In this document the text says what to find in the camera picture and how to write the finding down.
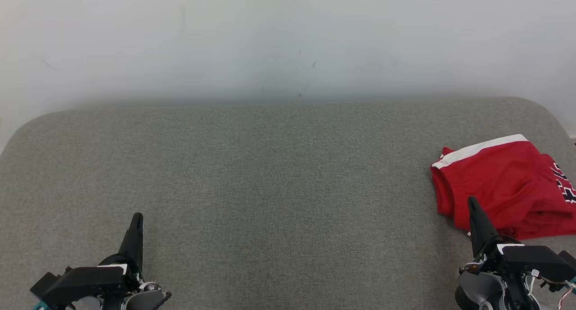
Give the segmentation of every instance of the red cloth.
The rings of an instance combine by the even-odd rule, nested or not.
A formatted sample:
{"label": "red cloth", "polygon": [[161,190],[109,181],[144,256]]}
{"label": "red cloth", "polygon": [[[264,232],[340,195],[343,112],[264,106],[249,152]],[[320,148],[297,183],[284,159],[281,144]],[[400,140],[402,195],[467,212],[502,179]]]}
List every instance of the red cloth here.
{"label": "red cloth", "polygon": [[444,148],[430,170],[438,212],[453,216],[457,228],[470,230],[473,195],[501,234],[520,240],[576,234],[576,190],[522,135]]}

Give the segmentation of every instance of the white trim on red fabric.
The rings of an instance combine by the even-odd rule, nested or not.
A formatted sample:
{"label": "white trim on red fabric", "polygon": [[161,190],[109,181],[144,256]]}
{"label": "white trim on red fabric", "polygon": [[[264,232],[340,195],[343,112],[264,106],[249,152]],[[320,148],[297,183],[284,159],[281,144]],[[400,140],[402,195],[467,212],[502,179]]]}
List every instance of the white trim on red fabric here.
{"label": "white trim on red fabric", "polygon": [[502,138],[496,138],[485,142],[480,142],[479,144],[473,144],[472,146],[467,146],[460,150],[455,150],[454,152],[446,154],[446,156],[442,157],[441,160],[432,164],[432,167],[441,169],[442,167],[449,166],[453,162],[465,160],[466,158],[474,156],[484,148],[500,146],[501,144],[509,144],[511,142],[518,142],[518,141],[528,141],[528,140],[523,135],[518,134],[518,135],[505,136]]}

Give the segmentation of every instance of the gray textured surface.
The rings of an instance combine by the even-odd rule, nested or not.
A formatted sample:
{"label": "gray textured surface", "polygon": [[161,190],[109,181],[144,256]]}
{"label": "gray textured surface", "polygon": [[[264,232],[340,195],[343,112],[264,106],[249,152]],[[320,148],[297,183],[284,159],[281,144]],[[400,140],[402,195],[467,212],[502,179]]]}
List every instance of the gray textured surface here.
{"label": "gray textured surface", "polygon": [[[455,309],[471,246],[437,214],[428,167],[445,145],[516,133],[576,180],[576,148],[523,99],[35,119],[0,155],[0,308],[31,308],[43,273],[115,252],[140,211],[166,310]],[[575,237],[530,243],[576,255]]]}

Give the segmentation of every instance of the red shorts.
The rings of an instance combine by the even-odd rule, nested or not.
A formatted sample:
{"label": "red shorts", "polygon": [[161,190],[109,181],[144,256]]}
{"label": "red shorts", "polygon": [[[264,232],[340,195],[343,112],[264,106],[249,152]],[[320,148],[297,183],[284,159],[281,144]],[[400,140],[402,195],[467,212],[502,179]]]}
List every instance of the red shorts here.
{"label": "red shorts", "polygon": [[478,198],[501,234],[518,239],[576,234],[576,190],[554,160],[522,135],[444,148],[432,164],[438,212],[470,230],[468,197]]}

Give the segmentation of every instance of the white wall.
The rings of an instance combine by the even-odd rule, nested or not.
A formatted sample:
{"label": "white wall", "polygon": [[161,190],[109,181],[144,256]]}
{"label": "white wall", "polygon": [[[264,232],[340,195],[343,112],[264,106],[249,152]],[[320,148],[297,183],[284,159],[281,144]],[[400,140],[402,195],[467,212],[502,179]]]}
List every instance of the white wall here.
{"label": "white wall", "polygon": [[532,99],[576,134],[576,0],[0,0],[0,148],[85,103],[424,89]]}

